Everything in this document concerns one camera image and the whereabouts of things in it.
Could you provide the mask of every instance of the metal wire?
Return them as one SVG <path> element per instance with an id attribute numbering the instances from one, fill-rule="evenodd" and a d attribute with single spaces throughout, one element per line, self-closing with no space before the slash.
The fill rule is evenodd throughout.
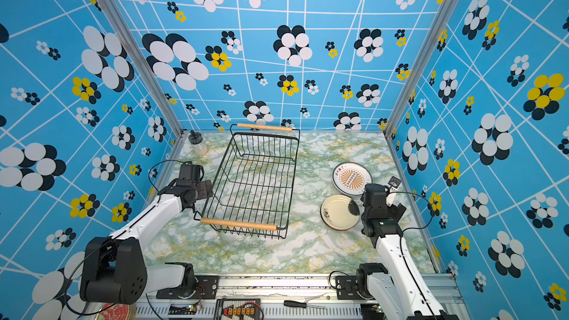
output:
<path id="1" fill-rule="evenodd" d="M 213 181 L 213 197 L 207 199 L 200 215 L 274 224 L 276 231 L 211 225 L 216 231 L 286 237 L 300 139 L 300 131 L 294 131 L 295 136 L 231 132 Z"/>

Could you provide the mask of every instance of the green marble countertop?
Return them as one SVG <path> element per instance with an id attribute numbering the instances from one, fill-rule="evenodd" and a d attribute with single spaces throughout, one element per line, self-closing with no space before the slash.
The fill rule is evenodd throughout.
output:
<path id="1" fill-rule="evenodd" d="M 198 156 L 186 141 L 178 159 L 203 165 L 204 179 L 213 181 L 231 135 L 203 135 L 208 153 Z M 387 141 L 381 134 L 302 133 L 285 239 L 218 233 L 209 225 L 195 221 L 191 210 L 184 210 L 152 239 L 144 252 L 146 264 L 189 262 L 197 273 L 353 273 L 360 263 L 376 262 L 376 250 L 369 238 L 361 234 L 361 221 L 348 231 L 336 231 L 320 217 L 322 202 L 340 194 L 332 183 L 333 168 L 349 161 L 365 166 L 375 183 L 386 184 L 391 176 L 398 177 Z M 179 166 L 171 179 L 178 173 Z M 417 226 L 410 200 L 405 194 L 395 199 L 396 204 L 407 207 L 399 222 L 401 228 Z M 361 202 L 356 202 L 363 212 Z M 196 210 L 202 210 L 203 204 L 204 201 L 197 202 Z M 406 231 L 405 238 L 419 270 L 434 273 L 419 232 Z"/>

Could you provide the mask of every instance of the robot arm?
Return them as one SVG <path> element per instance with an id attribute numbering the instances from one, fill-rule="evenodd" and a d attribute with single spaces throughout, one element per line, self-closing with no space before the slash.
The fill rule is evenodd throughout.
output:
<path id="1" fill-rule="evenodd" d="M 380 263 L 359 265 L 359 292 L 374 297 L 389 320 L 458 320 L 456 315 L 445 313 L 411 258 L 398 224 L 406 208 L 393 205 L 393 192 L 400 182 L 393 177 L 388 186 L 365 186 L 362 233 L 371 239 Z"/>
<path id="2" fill-rule="evenodd" d="M 194 291 L 191 264 L 146 267 L 142 251 L 170 219 L 188 208 L 195 211 L 196 200 L 212 196 L 211 181 L 202 178 L 202 166 L 182 164 L 179 178 L 160 190 L 138 216 L 108 237 L 94 238 L 87 244 L 82 300 L 132 304 L 141 295 L 160 289 L 177 288 L 182 296 Z"/>

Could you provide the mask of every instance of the blue wallpaper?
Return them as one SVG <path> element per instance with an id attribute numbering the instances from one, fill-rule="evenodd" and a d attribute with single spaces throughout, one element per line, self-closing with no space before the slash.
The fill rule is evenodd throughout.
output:
<path id="1" fill-rule="evenodd" d="M 96 0 L 0 0 L 2 320 L 82 310 L 82 251 L 142 210 L 172 148 L 113 32 Z"/>
<path id="2" fill-rule="evenodd" d="M 569 316 L 569 0 L 460 0 L 392 139 L 473 319 Z"/>
<path id="3" fill-rule="evenodd" d="M 201 130 L 384 128 L 442 2 L 116 0 L 182 126 Z"/>

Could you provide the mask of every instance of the plate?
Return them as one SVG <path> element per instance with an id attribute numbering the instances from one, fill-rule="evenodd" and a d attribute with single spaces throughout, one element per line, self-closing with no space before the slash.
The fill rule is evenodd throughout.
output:
<path id="1" fill-rule="evenodd" d="M 349 196 L 337 194 L 326 199 L 320 206 L 324 223 L 334 230 L 349 230 L 359 220 L 359 208 Z"/>
<path id="2" fill-rule="evenodd" d="M 362 165 L 346 162 L 334 168 L 332 181 L 339 192 L 356 197 L 364 193 L 366 184 L 372 183 L 372 175 Z"/>

